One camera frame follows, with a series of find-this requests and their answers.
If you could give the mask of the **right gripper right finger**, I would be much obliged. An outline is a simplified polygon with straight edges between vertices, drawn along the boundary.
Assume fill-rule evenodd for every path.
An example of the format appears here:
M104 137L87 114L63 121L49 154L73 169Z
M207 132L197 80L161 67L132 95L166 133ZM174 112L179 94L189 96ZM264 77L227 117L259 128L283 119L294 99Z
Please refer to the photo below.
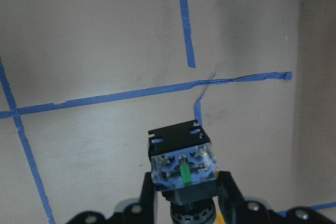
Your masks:
M238 208L245 202L230 172L218 172L218 204L225 223L239 223Z

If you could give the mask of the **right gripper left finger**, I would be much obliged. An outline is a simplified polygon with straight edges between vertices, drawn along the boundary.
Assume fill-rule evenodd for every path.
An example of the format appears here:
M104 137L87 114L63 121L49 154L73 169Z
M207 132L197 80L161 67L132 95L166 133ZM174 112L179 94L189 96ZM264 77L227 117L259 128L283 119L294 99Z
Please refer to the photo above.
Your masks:
M141 206L141 223L155 224L157 219L158 195L150 172L144 174L139 205Z

